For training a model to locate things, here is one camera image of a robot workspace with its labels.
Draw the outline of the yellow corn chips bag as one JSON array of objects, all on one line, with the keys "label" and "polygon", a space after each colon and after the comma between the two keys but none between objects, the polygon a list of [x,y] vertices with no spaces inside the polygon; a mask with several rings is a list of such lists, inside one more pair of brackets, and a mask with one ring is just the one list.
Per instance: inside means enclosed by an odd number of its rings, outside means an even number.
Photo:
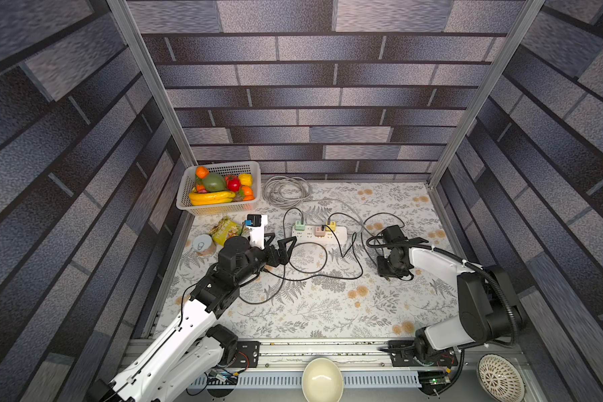
[{"label": "yellow corn chips bag", "polygon": [[244,226],[237,224],[230,217],[222,218],[210,231],[209,235],[218,246],[224,246],[227,239],[241,236]]}]

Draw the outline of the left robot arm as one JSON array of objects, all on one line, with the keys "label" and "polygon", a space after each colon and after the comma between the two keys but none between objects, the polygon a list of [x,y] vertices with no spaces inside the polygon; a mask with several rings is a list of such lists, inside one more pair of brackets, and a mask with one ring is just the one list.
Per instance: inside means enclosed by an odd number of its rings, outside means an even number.
[{"label": "left robot arm", "polygon": [[228,239],[170,326],[113,380],[95,382],[87,400],[174,401],[209,370],[231,363],[238,338],[219,318],[250,276],[265,266],[287,265],[296,242],[295,237],[275,241],[273,234],[262,247],[241,236]]}]

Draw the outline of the white woven plate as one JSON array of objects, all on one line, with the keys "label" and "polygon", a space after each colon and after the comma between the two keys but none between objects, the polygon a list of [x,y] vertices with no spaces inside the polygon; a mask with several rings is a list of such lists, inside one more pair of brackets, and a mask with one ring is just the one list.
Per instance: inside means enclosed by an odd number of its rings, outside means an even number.
[{"label": "white woven plate", "polygon": [[486,354],[477,363],[477,377],[482,388],[500,402],[521,402],[525,384],[519,371],[504,357]]}]

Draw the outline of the pull-tab food can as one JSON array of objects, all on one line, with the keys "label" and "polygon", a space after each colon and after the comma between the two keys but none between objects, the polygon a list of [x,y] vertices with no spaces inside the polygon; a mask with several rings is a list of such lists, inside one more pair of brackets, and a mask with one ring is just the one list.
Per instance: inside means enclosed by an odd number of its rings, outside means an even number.
[{"label": "pull-tab food can", "polygon": [[192,240],[192,249],[197,256],[209,257],[216,253],[217,245],[209,234],[201,234]]}]

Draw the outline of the green plastic mango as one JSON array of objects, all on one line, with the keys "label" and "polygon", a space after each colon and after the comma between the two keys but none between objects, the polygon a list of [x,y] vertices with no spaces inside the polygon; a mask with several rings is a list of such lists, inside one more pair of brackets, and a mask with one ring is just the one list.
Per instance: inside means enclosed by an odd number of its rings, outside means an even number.
[{"label": "green plastic mango", "polygon": [[209,173],[209,175],[202,179],[204,189],[209,193],[217,193],[226,191],[226,180],[221,174]]}]

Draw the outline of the orange plastic tangerine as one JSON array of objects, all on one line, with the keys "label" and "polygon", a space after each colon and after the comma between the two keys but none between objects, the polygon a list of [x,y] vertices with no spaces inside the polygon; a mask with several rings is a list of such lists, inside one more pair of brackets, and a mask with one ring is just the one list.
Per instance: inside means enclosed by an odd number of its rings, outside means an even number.
[{"label": "orange plastic tangerine", "polygon": [[205,179],[209,175],[209,169],[203,166],[196,167],[195,174],[198,179]]}]

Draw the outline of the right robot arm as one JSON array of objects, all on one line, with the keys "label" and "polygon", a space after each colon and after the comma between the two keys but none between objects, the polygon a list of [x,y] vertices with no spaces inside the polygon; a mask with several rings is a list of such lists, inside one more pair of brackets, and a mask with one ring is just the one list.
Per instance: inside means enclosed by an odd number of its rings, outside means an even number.
[{"label": "right robot arm", "polygon": [[519,341],[528,316],[503,268],[470,262],[430,246],[423,238],[410,239],[398,225],[386,227],[363,245],[378,252],[380,276],[412,281],[417,271],[427,271],[457,298],[454,316],[416,330],[411,340],[390,341],[382,349],[395,365],[444,370],[441,375],[419,375],[426,396],[440,396],[457,383],[467,349],[489,343],[511,348]]}]

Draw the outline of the cream ceramic bowl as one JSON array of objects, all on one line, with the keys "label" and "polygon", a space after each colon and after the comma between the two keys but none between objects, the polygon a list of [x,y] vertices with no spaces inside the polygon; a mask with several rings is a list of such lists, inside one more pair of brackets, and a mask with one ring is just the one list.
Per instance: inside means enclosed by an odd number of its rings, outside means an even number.
[{"label": "cream ceramic bowl", "polygon": [[303,395],[308,402],[339,402],[344,380],[338,366],[328,358],[315,358],[301,377]]}]

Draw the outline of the yellow plastic banana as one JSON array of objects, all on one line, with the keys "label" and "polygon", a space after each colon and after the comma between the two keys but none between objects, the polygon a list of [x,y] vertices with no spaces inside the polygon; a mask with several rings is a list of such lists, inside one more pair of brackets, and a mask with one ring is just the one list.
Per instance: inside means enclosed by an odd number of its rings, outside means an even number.
[{"label": "yellow plastic banana", "polygon": [[235,192],[220,191],[214,193],[189,193],[192,206],[205,206],[215,204],[229,204],[236,197]]}]

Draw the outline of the white power strip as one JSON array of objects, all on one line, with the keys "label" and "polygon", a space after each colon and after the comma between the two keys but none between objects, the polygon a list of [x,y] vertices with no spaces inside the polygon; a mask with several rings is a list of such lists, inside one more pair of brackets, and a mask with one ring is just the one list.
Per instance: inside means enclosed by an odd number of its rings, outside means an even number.
[{"label": "white power strip", "polygon": [[323,246],[345,246],[349,240],[348,231],[344,226],[327,229],[317,224],[306,224],[304,230],[301,230],[301,226],[294,224],[291,234],[301,243],[311,242]]}]

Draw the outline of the white plastic fruit basket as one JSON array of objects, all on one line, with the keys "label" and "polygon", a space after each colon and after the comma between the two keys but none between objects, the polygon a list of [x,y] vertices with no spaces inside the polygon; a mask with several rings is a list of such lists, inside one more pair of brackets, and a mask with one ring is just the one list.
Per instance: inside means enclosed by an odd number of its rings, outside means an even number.
[{"label": "white plastic fruit basket", "polygon": [[176,207],[193,215],[253,210],[261,200],[261,168],[255,161],[188,167]]}]

